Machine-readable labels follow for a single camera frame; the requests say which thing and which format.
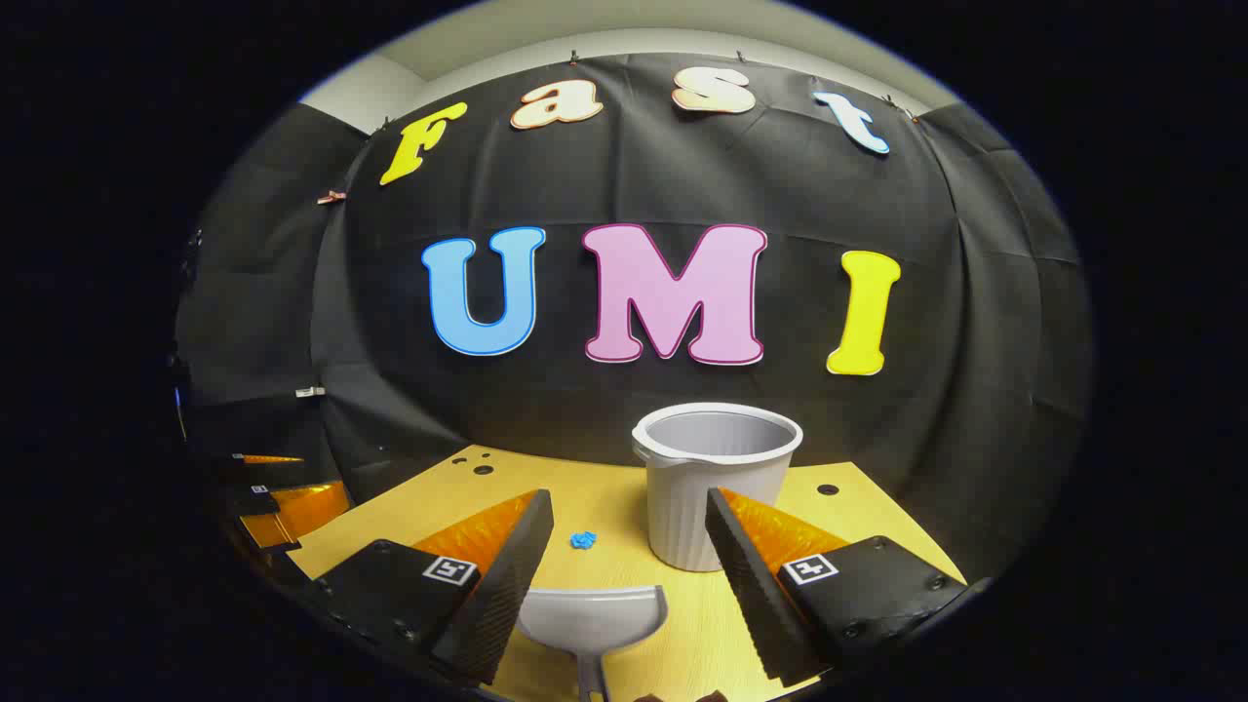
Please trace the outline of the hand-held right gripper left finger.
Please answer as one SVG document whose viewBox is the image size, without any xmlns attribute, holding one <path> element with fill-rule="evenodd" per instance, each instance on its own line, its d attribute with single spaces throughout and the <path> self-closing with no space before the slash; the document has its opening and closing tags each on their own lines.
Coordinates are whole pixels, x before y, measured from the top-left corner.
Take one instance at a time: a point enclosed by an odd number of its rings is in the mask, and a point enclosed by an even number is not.
<svg viewBox="0 0 1248 702">
<path fill-rule="evenodd" d="M 416 545 L 374 540 L 303 580 L 302 600 L 416 675 L 490 685 L 553 525 L 549 490 L 530 490 Z"/>
</svg>

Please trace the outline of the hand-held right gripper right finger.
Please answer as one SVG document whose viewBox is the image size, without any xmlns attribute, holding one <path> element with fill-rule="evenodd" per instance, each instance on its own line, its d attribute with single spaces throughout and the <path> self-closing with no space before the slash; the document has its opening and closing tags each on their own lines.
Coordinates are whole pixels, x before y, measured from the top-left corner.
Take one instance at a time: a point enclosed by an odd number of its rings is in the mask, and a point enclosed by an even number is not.
<svg viewBox="0 0 1248 702">
<path fill-rule="evenodd" d="M 886 536 L 847 542 L 735 490 L 708 490 L 705 528 L 763 670 L 784 685 L 874 671 L 968 601 Z"/>
</svg>

